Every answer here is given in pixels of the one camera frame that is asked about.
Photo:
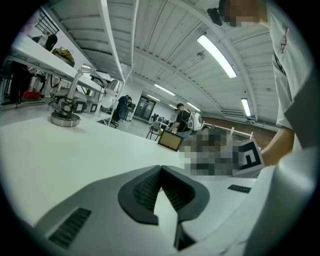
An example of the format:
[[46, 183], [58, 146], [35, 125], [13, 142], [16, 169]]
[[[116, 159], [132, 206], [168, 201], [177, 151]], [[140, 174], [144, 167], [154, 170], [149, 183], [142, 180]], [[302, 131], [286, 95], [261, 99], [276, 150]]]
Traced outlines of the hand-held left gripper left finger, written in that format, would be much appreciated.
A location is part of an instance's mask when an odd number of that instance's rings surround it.
[[35, 229], [63, 256], [170, 256], [176, 252], [160, 227], [142, 224], [120, 206], [123, 185], [143, 167], [94, 181], [52, 207]]

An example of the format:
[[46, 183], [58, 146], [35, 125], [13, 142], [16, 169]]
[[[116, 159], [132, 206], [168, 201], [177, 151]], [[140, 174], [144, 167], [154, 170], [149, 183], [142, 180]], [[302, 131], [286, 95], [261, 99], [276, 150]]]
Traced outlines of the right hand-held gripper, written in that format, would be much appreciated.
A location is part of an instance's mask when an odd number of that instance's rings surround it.
[[264, 167], [254, 139], [228, 140], [225, 145], [200, 142], [189, 150], [189, 169], [197, 176], [255, 178]]

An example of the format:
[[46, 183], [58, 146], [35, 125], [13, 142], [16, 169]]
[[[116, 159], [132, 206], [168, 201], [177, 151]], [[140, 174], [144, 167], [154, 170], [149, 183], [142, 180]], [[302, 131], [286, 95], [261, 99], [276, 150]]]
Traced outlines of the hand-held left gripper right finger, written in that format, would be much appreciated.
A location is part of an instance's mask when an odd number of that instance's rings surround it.
[[159, 191], [159, 226], [174, 250], [181, 251], [208, 238], [238, 209], [256, 183], [255, 178], [222, 175], [189, 178], [204, 185], [209, 201], [201, 214], [178, 224], [178, 214], [163, 189]]

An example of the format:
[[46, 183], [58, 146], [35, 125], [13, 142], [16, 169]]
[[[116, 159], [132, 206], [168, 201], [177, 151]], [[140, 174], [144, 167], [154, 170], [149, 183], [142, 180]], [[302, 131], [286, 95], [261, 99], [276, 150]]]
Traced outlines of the person's right forearm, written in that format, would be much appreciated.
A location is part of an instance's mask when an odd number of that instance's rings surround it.
[[261, 151], [264, 165], [276, 165], [282, 157], [289, 154], [294, 145], [295, 133], [293, 130], [281, 127], [270, 143]]

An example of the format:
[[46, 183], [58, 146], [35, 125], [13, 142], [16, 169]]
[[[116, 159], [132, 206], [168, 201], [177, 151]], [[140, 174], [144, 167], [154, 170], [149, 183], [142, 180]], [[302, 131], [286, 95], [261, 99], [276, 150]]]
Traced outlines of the short ceiling light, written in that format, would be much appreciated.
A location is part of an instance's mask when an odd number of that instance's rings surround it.
[[243, 106], [245, 115], [246, 115], [247, 117], [251, 117], [251, 116], [252, 116], [252, 113], [251, 113], [251, 109], [250, 109], [250, 106], [249, 106], [248, 99], [247, 99], [247, 98], [242, 98], [242, 99], [241, 99], [241, 103], [242, 103], [242, 106]]

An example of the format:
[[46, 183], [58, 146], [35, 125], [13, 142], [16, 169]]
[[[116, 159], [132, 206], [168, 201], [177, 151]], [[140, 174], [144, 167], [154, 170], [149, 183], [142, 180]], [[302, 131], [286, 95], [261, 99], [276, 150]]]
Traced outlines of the white round backpack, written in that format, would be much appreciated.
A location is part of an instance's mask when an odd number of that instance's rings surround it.
[[203, 126], [202, 116], [198, 112], [192, 112], [187, 120], [187, 127], [192, 131], [200, 131]]

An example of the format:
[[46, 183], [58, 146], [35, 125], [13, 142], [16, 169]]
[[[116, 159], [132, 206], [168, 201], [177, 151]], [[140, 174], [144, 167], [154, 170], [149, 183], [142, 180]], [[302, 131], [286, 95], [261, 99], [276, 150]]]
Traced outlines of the white table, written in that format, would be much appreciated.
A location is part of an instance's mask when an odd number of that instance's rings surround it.
[[0, 113], [0, 166], [17, 216], [35, 227], [54, 206], [86, 185], [154, 165], [183, 167], [178, 152], [155, 141], [82, 118], [50, 121], [46, 105]]

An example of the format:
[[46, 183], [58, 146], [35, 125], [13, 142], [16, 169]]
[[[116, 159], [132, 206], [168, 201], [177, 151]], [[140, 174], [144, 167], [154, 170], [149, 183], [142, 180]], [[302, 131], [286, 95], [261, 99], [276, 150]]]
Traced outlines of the black chair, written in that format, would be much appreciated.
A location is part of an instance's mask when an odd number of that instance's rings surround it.
[[120, 120], [120, 117], [119, 117], [118, 111], [114, 110], [110, 120], [110, 124], [114, 126], [115, 129], [119, 126], [119, 120]]

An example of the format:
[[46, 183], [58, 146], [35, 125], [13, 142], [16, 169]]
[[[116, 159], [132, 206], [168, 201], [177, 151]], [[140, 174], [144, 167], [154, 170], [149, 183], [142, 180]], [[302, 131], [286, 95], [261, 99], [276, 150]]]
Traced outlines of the grey chair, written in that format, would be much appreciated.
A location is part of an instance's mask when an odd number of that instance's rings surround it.
[[158, 139], [158, 137], [160, 136], [160, 132], [161, 132], [161, 126], [160, 123], [158, 121], [154, 121], [152, 123], [152, 125], [150, 126], [150, 129], [148, 131], [148, 134], [146, 136], [147, 139], [151, 140], [153, 135], [156, 135], [155, 140]]

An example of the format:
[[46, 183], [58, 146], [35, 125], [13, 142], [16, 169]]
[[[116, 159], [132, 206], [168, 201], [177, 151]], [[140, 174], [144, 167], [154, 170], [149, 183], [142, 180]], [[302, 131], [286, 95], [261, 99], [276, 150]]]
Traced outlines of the silver desk lamp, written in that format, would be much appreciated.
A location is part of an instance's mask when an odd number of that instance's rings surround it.
[[50, 116], [50, 121], [54, 125], [67, 128], [76, 127], [80, 124], [81, 114], [93, 115], [99, 121], [110, 119], [110, 114], [101, 112], [101, 106], [105, 104], [105, 107], [108, 108], [112, 105], [123, 83], [117, 79], [110, 82], [103, 81], [97, 96], [85, 95], [77, 91], [80, 78], [84, 74], [99, 76], [92, 68], [83, 65], [75, 73], [70, 87], [60, 89], [55, 94], [54, 100], [49, 103], [54, 108]]

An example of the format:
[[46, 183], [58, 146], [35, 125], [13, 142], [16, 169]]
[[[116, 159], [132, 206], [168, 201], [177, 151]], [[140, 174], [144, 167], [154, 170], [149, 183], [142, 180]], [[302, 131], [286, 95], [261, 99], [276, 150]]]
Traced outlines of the long ceiling light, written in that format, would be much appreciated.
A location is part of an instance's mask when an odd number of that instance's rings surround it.
[[197, 42], [213, 56], [230, 79], [237, 77], [237, 74], [226, 57], [204, 34], [197, 39]]

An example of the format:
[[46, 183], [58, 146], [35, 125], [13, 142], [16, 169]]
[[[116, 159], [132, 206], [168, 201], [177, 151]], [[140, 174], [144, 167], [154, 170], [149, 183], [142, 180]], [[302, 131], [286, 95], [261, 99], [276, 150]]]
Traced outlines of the white metal shelf rack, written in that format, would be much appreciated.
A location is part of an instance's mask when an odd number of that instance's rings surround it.
[[[0, 79], [7, 82], [0, 111], [49, 104], [59, 90], [70, 87], [82, 66], [99, 76], [85, 73], [76, 90], [97, 96], [103, 81], [117, 79], [122, 87], [112, 102], [116, 105], [129, 78], [119, 46], [128, 43], [128, 56], [133, 57], [138, 4], [138, 0], [46, 0], [16, 36], [5, 58]], [[50, 36], [43, 47], [38, 40], [46, 32]], [[68, 50], [74, 67], [53, 55], [54, 49]]]

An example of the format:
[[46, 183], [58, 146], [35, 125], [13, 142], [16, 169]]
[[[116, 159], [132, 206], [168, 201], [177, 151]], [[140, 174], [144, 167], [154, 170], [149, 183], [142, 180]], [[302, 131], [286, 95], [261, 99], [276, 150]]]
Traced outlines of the yellow-brown bag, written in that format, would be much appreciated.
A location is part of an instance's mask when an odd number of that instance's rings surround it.
[[75, 60], [72, 54], [67, 49], [55, 48], [51, 53], [59, 59], [61, 59], [62, 61], [64, 61], [65, 63], [67, 63], [69, 66], [75, 66]]

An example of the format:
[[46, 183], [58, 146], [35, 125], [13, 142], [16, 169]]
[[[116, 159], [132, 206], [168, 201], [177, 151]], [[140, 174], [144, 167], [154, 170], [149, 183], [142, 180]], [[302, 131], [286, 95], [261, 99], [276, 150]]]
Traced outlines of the clear plastic bottle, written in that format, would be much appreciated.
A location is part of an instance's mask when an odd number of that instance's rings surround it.
[[46, 47], [47, 40], [48, 40], [48, 38], [49, 38], [50, 35], [51, 35], [50, 32], [46, 32], [46, 34], [41, 35], [41, 36], [39, 37], [39, 40], [38, 40], [37, 43], [45, 48], [45, 47]]

